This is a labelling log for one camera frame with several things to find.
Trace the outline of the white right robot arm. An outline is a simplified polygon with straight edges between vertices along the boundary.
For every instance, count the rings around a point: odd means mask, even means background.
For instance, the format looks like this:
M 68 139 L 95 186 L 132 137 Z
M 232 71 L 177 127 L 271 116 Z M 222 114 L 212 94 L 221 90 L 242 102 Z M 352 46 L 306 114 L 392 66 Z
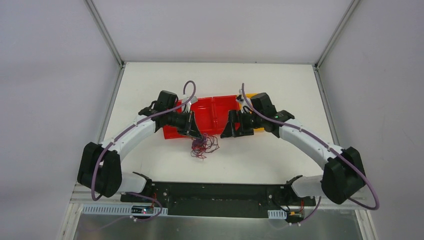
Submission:
M 240 110 L 228 112 L 227 124 L 220 134 L 224 138 L 252 136 L 256 129 L 282 139 L 310 157 L 323 171 L 321 175 L 299 175 L 286 184 L 284 200 L 296 205 L 304 197 L 327 197 L 335 204 L 342 204 L 365 186 L 365 171 L 359 152 L 326 143 L 310 131 L 286 110 L 277 111 L 265 92 L 244 98 L 236 97 L 242 104 Z

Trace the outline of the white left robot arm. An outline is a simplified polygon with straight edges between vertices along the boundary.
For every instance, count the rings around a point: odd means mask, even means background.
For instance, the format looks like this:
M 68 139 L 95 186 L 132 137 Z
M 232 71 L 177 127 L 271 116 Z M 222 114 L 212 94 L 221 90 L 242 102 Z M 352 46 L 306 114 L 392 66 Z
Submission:
M 133 192 L 140 202 L 152 198 L 153 189 L 146 185 L 148 177 L 137 172 L 123 172 L 121 163 L 139 144 L 159 129 L 170 126 L 186 137 L 201 139 L 191 105 L 195 95 L 178 104 L 178 96 L 162 90 L 157 100 L 143 108 L 122 132 L 101 143 L 89 142 L 83 149 L 77 182 L 91 190 L 92 199 L 112 197 L 117 193 Z

